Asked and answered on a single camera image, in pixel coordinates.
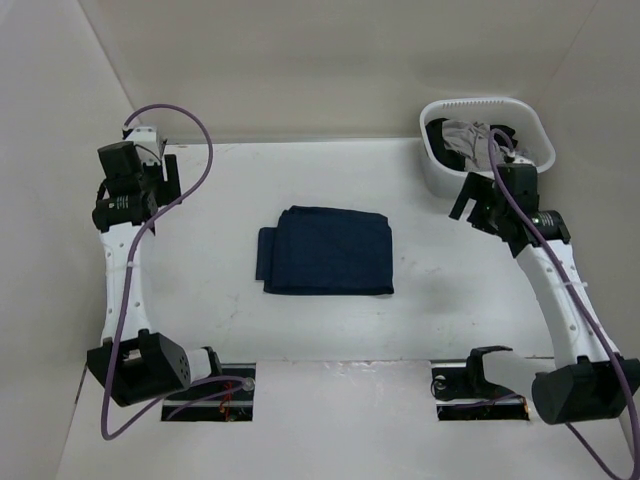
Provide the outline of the dark blue denim trousers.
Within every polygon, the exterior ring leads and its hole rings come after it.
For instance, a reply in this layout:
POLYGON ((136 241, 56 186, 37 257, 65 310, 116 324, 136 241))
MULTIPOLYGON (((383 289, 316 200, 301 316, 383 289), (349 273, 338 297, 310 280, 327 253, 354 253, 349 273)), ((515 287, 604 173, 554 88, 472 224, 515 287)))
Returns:
POLYGON ((255 279, 269 294, 388 296, 393 273, 392 229, 380 213, 294 205, 258 233, 255 279))

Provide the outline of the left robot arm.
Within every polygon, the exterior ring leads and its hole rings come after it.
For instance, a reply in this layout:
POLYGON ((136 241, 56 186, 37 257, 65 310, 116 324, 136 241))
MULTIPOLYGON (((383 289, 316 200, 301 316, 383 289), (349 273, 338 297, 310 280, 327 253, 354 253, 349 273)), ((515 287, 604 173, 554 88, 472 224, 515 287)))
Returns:
POLYGON ((106 314, 100 345, 87 353, 108 397, 129 406, 190 387, 206 399, 224 387, 210 347, 188 351, 152 325, 150 272, 154 215, 181 194, 175 156, 141 158, 145 147, 121 141, 99 148, 105 178, 92 211, 106 264, 106 314))

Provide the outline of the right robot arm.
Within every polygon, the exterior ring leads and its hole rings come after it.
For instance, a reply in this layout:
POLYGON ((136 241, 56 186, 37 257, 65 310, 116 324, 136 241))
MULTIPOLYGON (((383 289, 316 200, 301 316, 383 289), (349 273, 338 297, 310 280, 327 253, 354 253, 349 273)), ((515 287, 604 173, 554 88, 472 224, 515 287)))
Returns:
POLYGON ((531 399, 541 419, 551 425, 613 419, 627 406, 616 365, 632 391, 639 387, 639 362, 625 359, 591 313, 559 212, 542 211, 538 174, 531 165, 502 164, 500 179, 467 175, 450 213, 458 219, 468 201, 475 204, 468 222, 509 246, 529 280, 550 333, 555 367, 547 370, 503 346, 471 351, 464 384, 483 396, 493 389, 531 399))

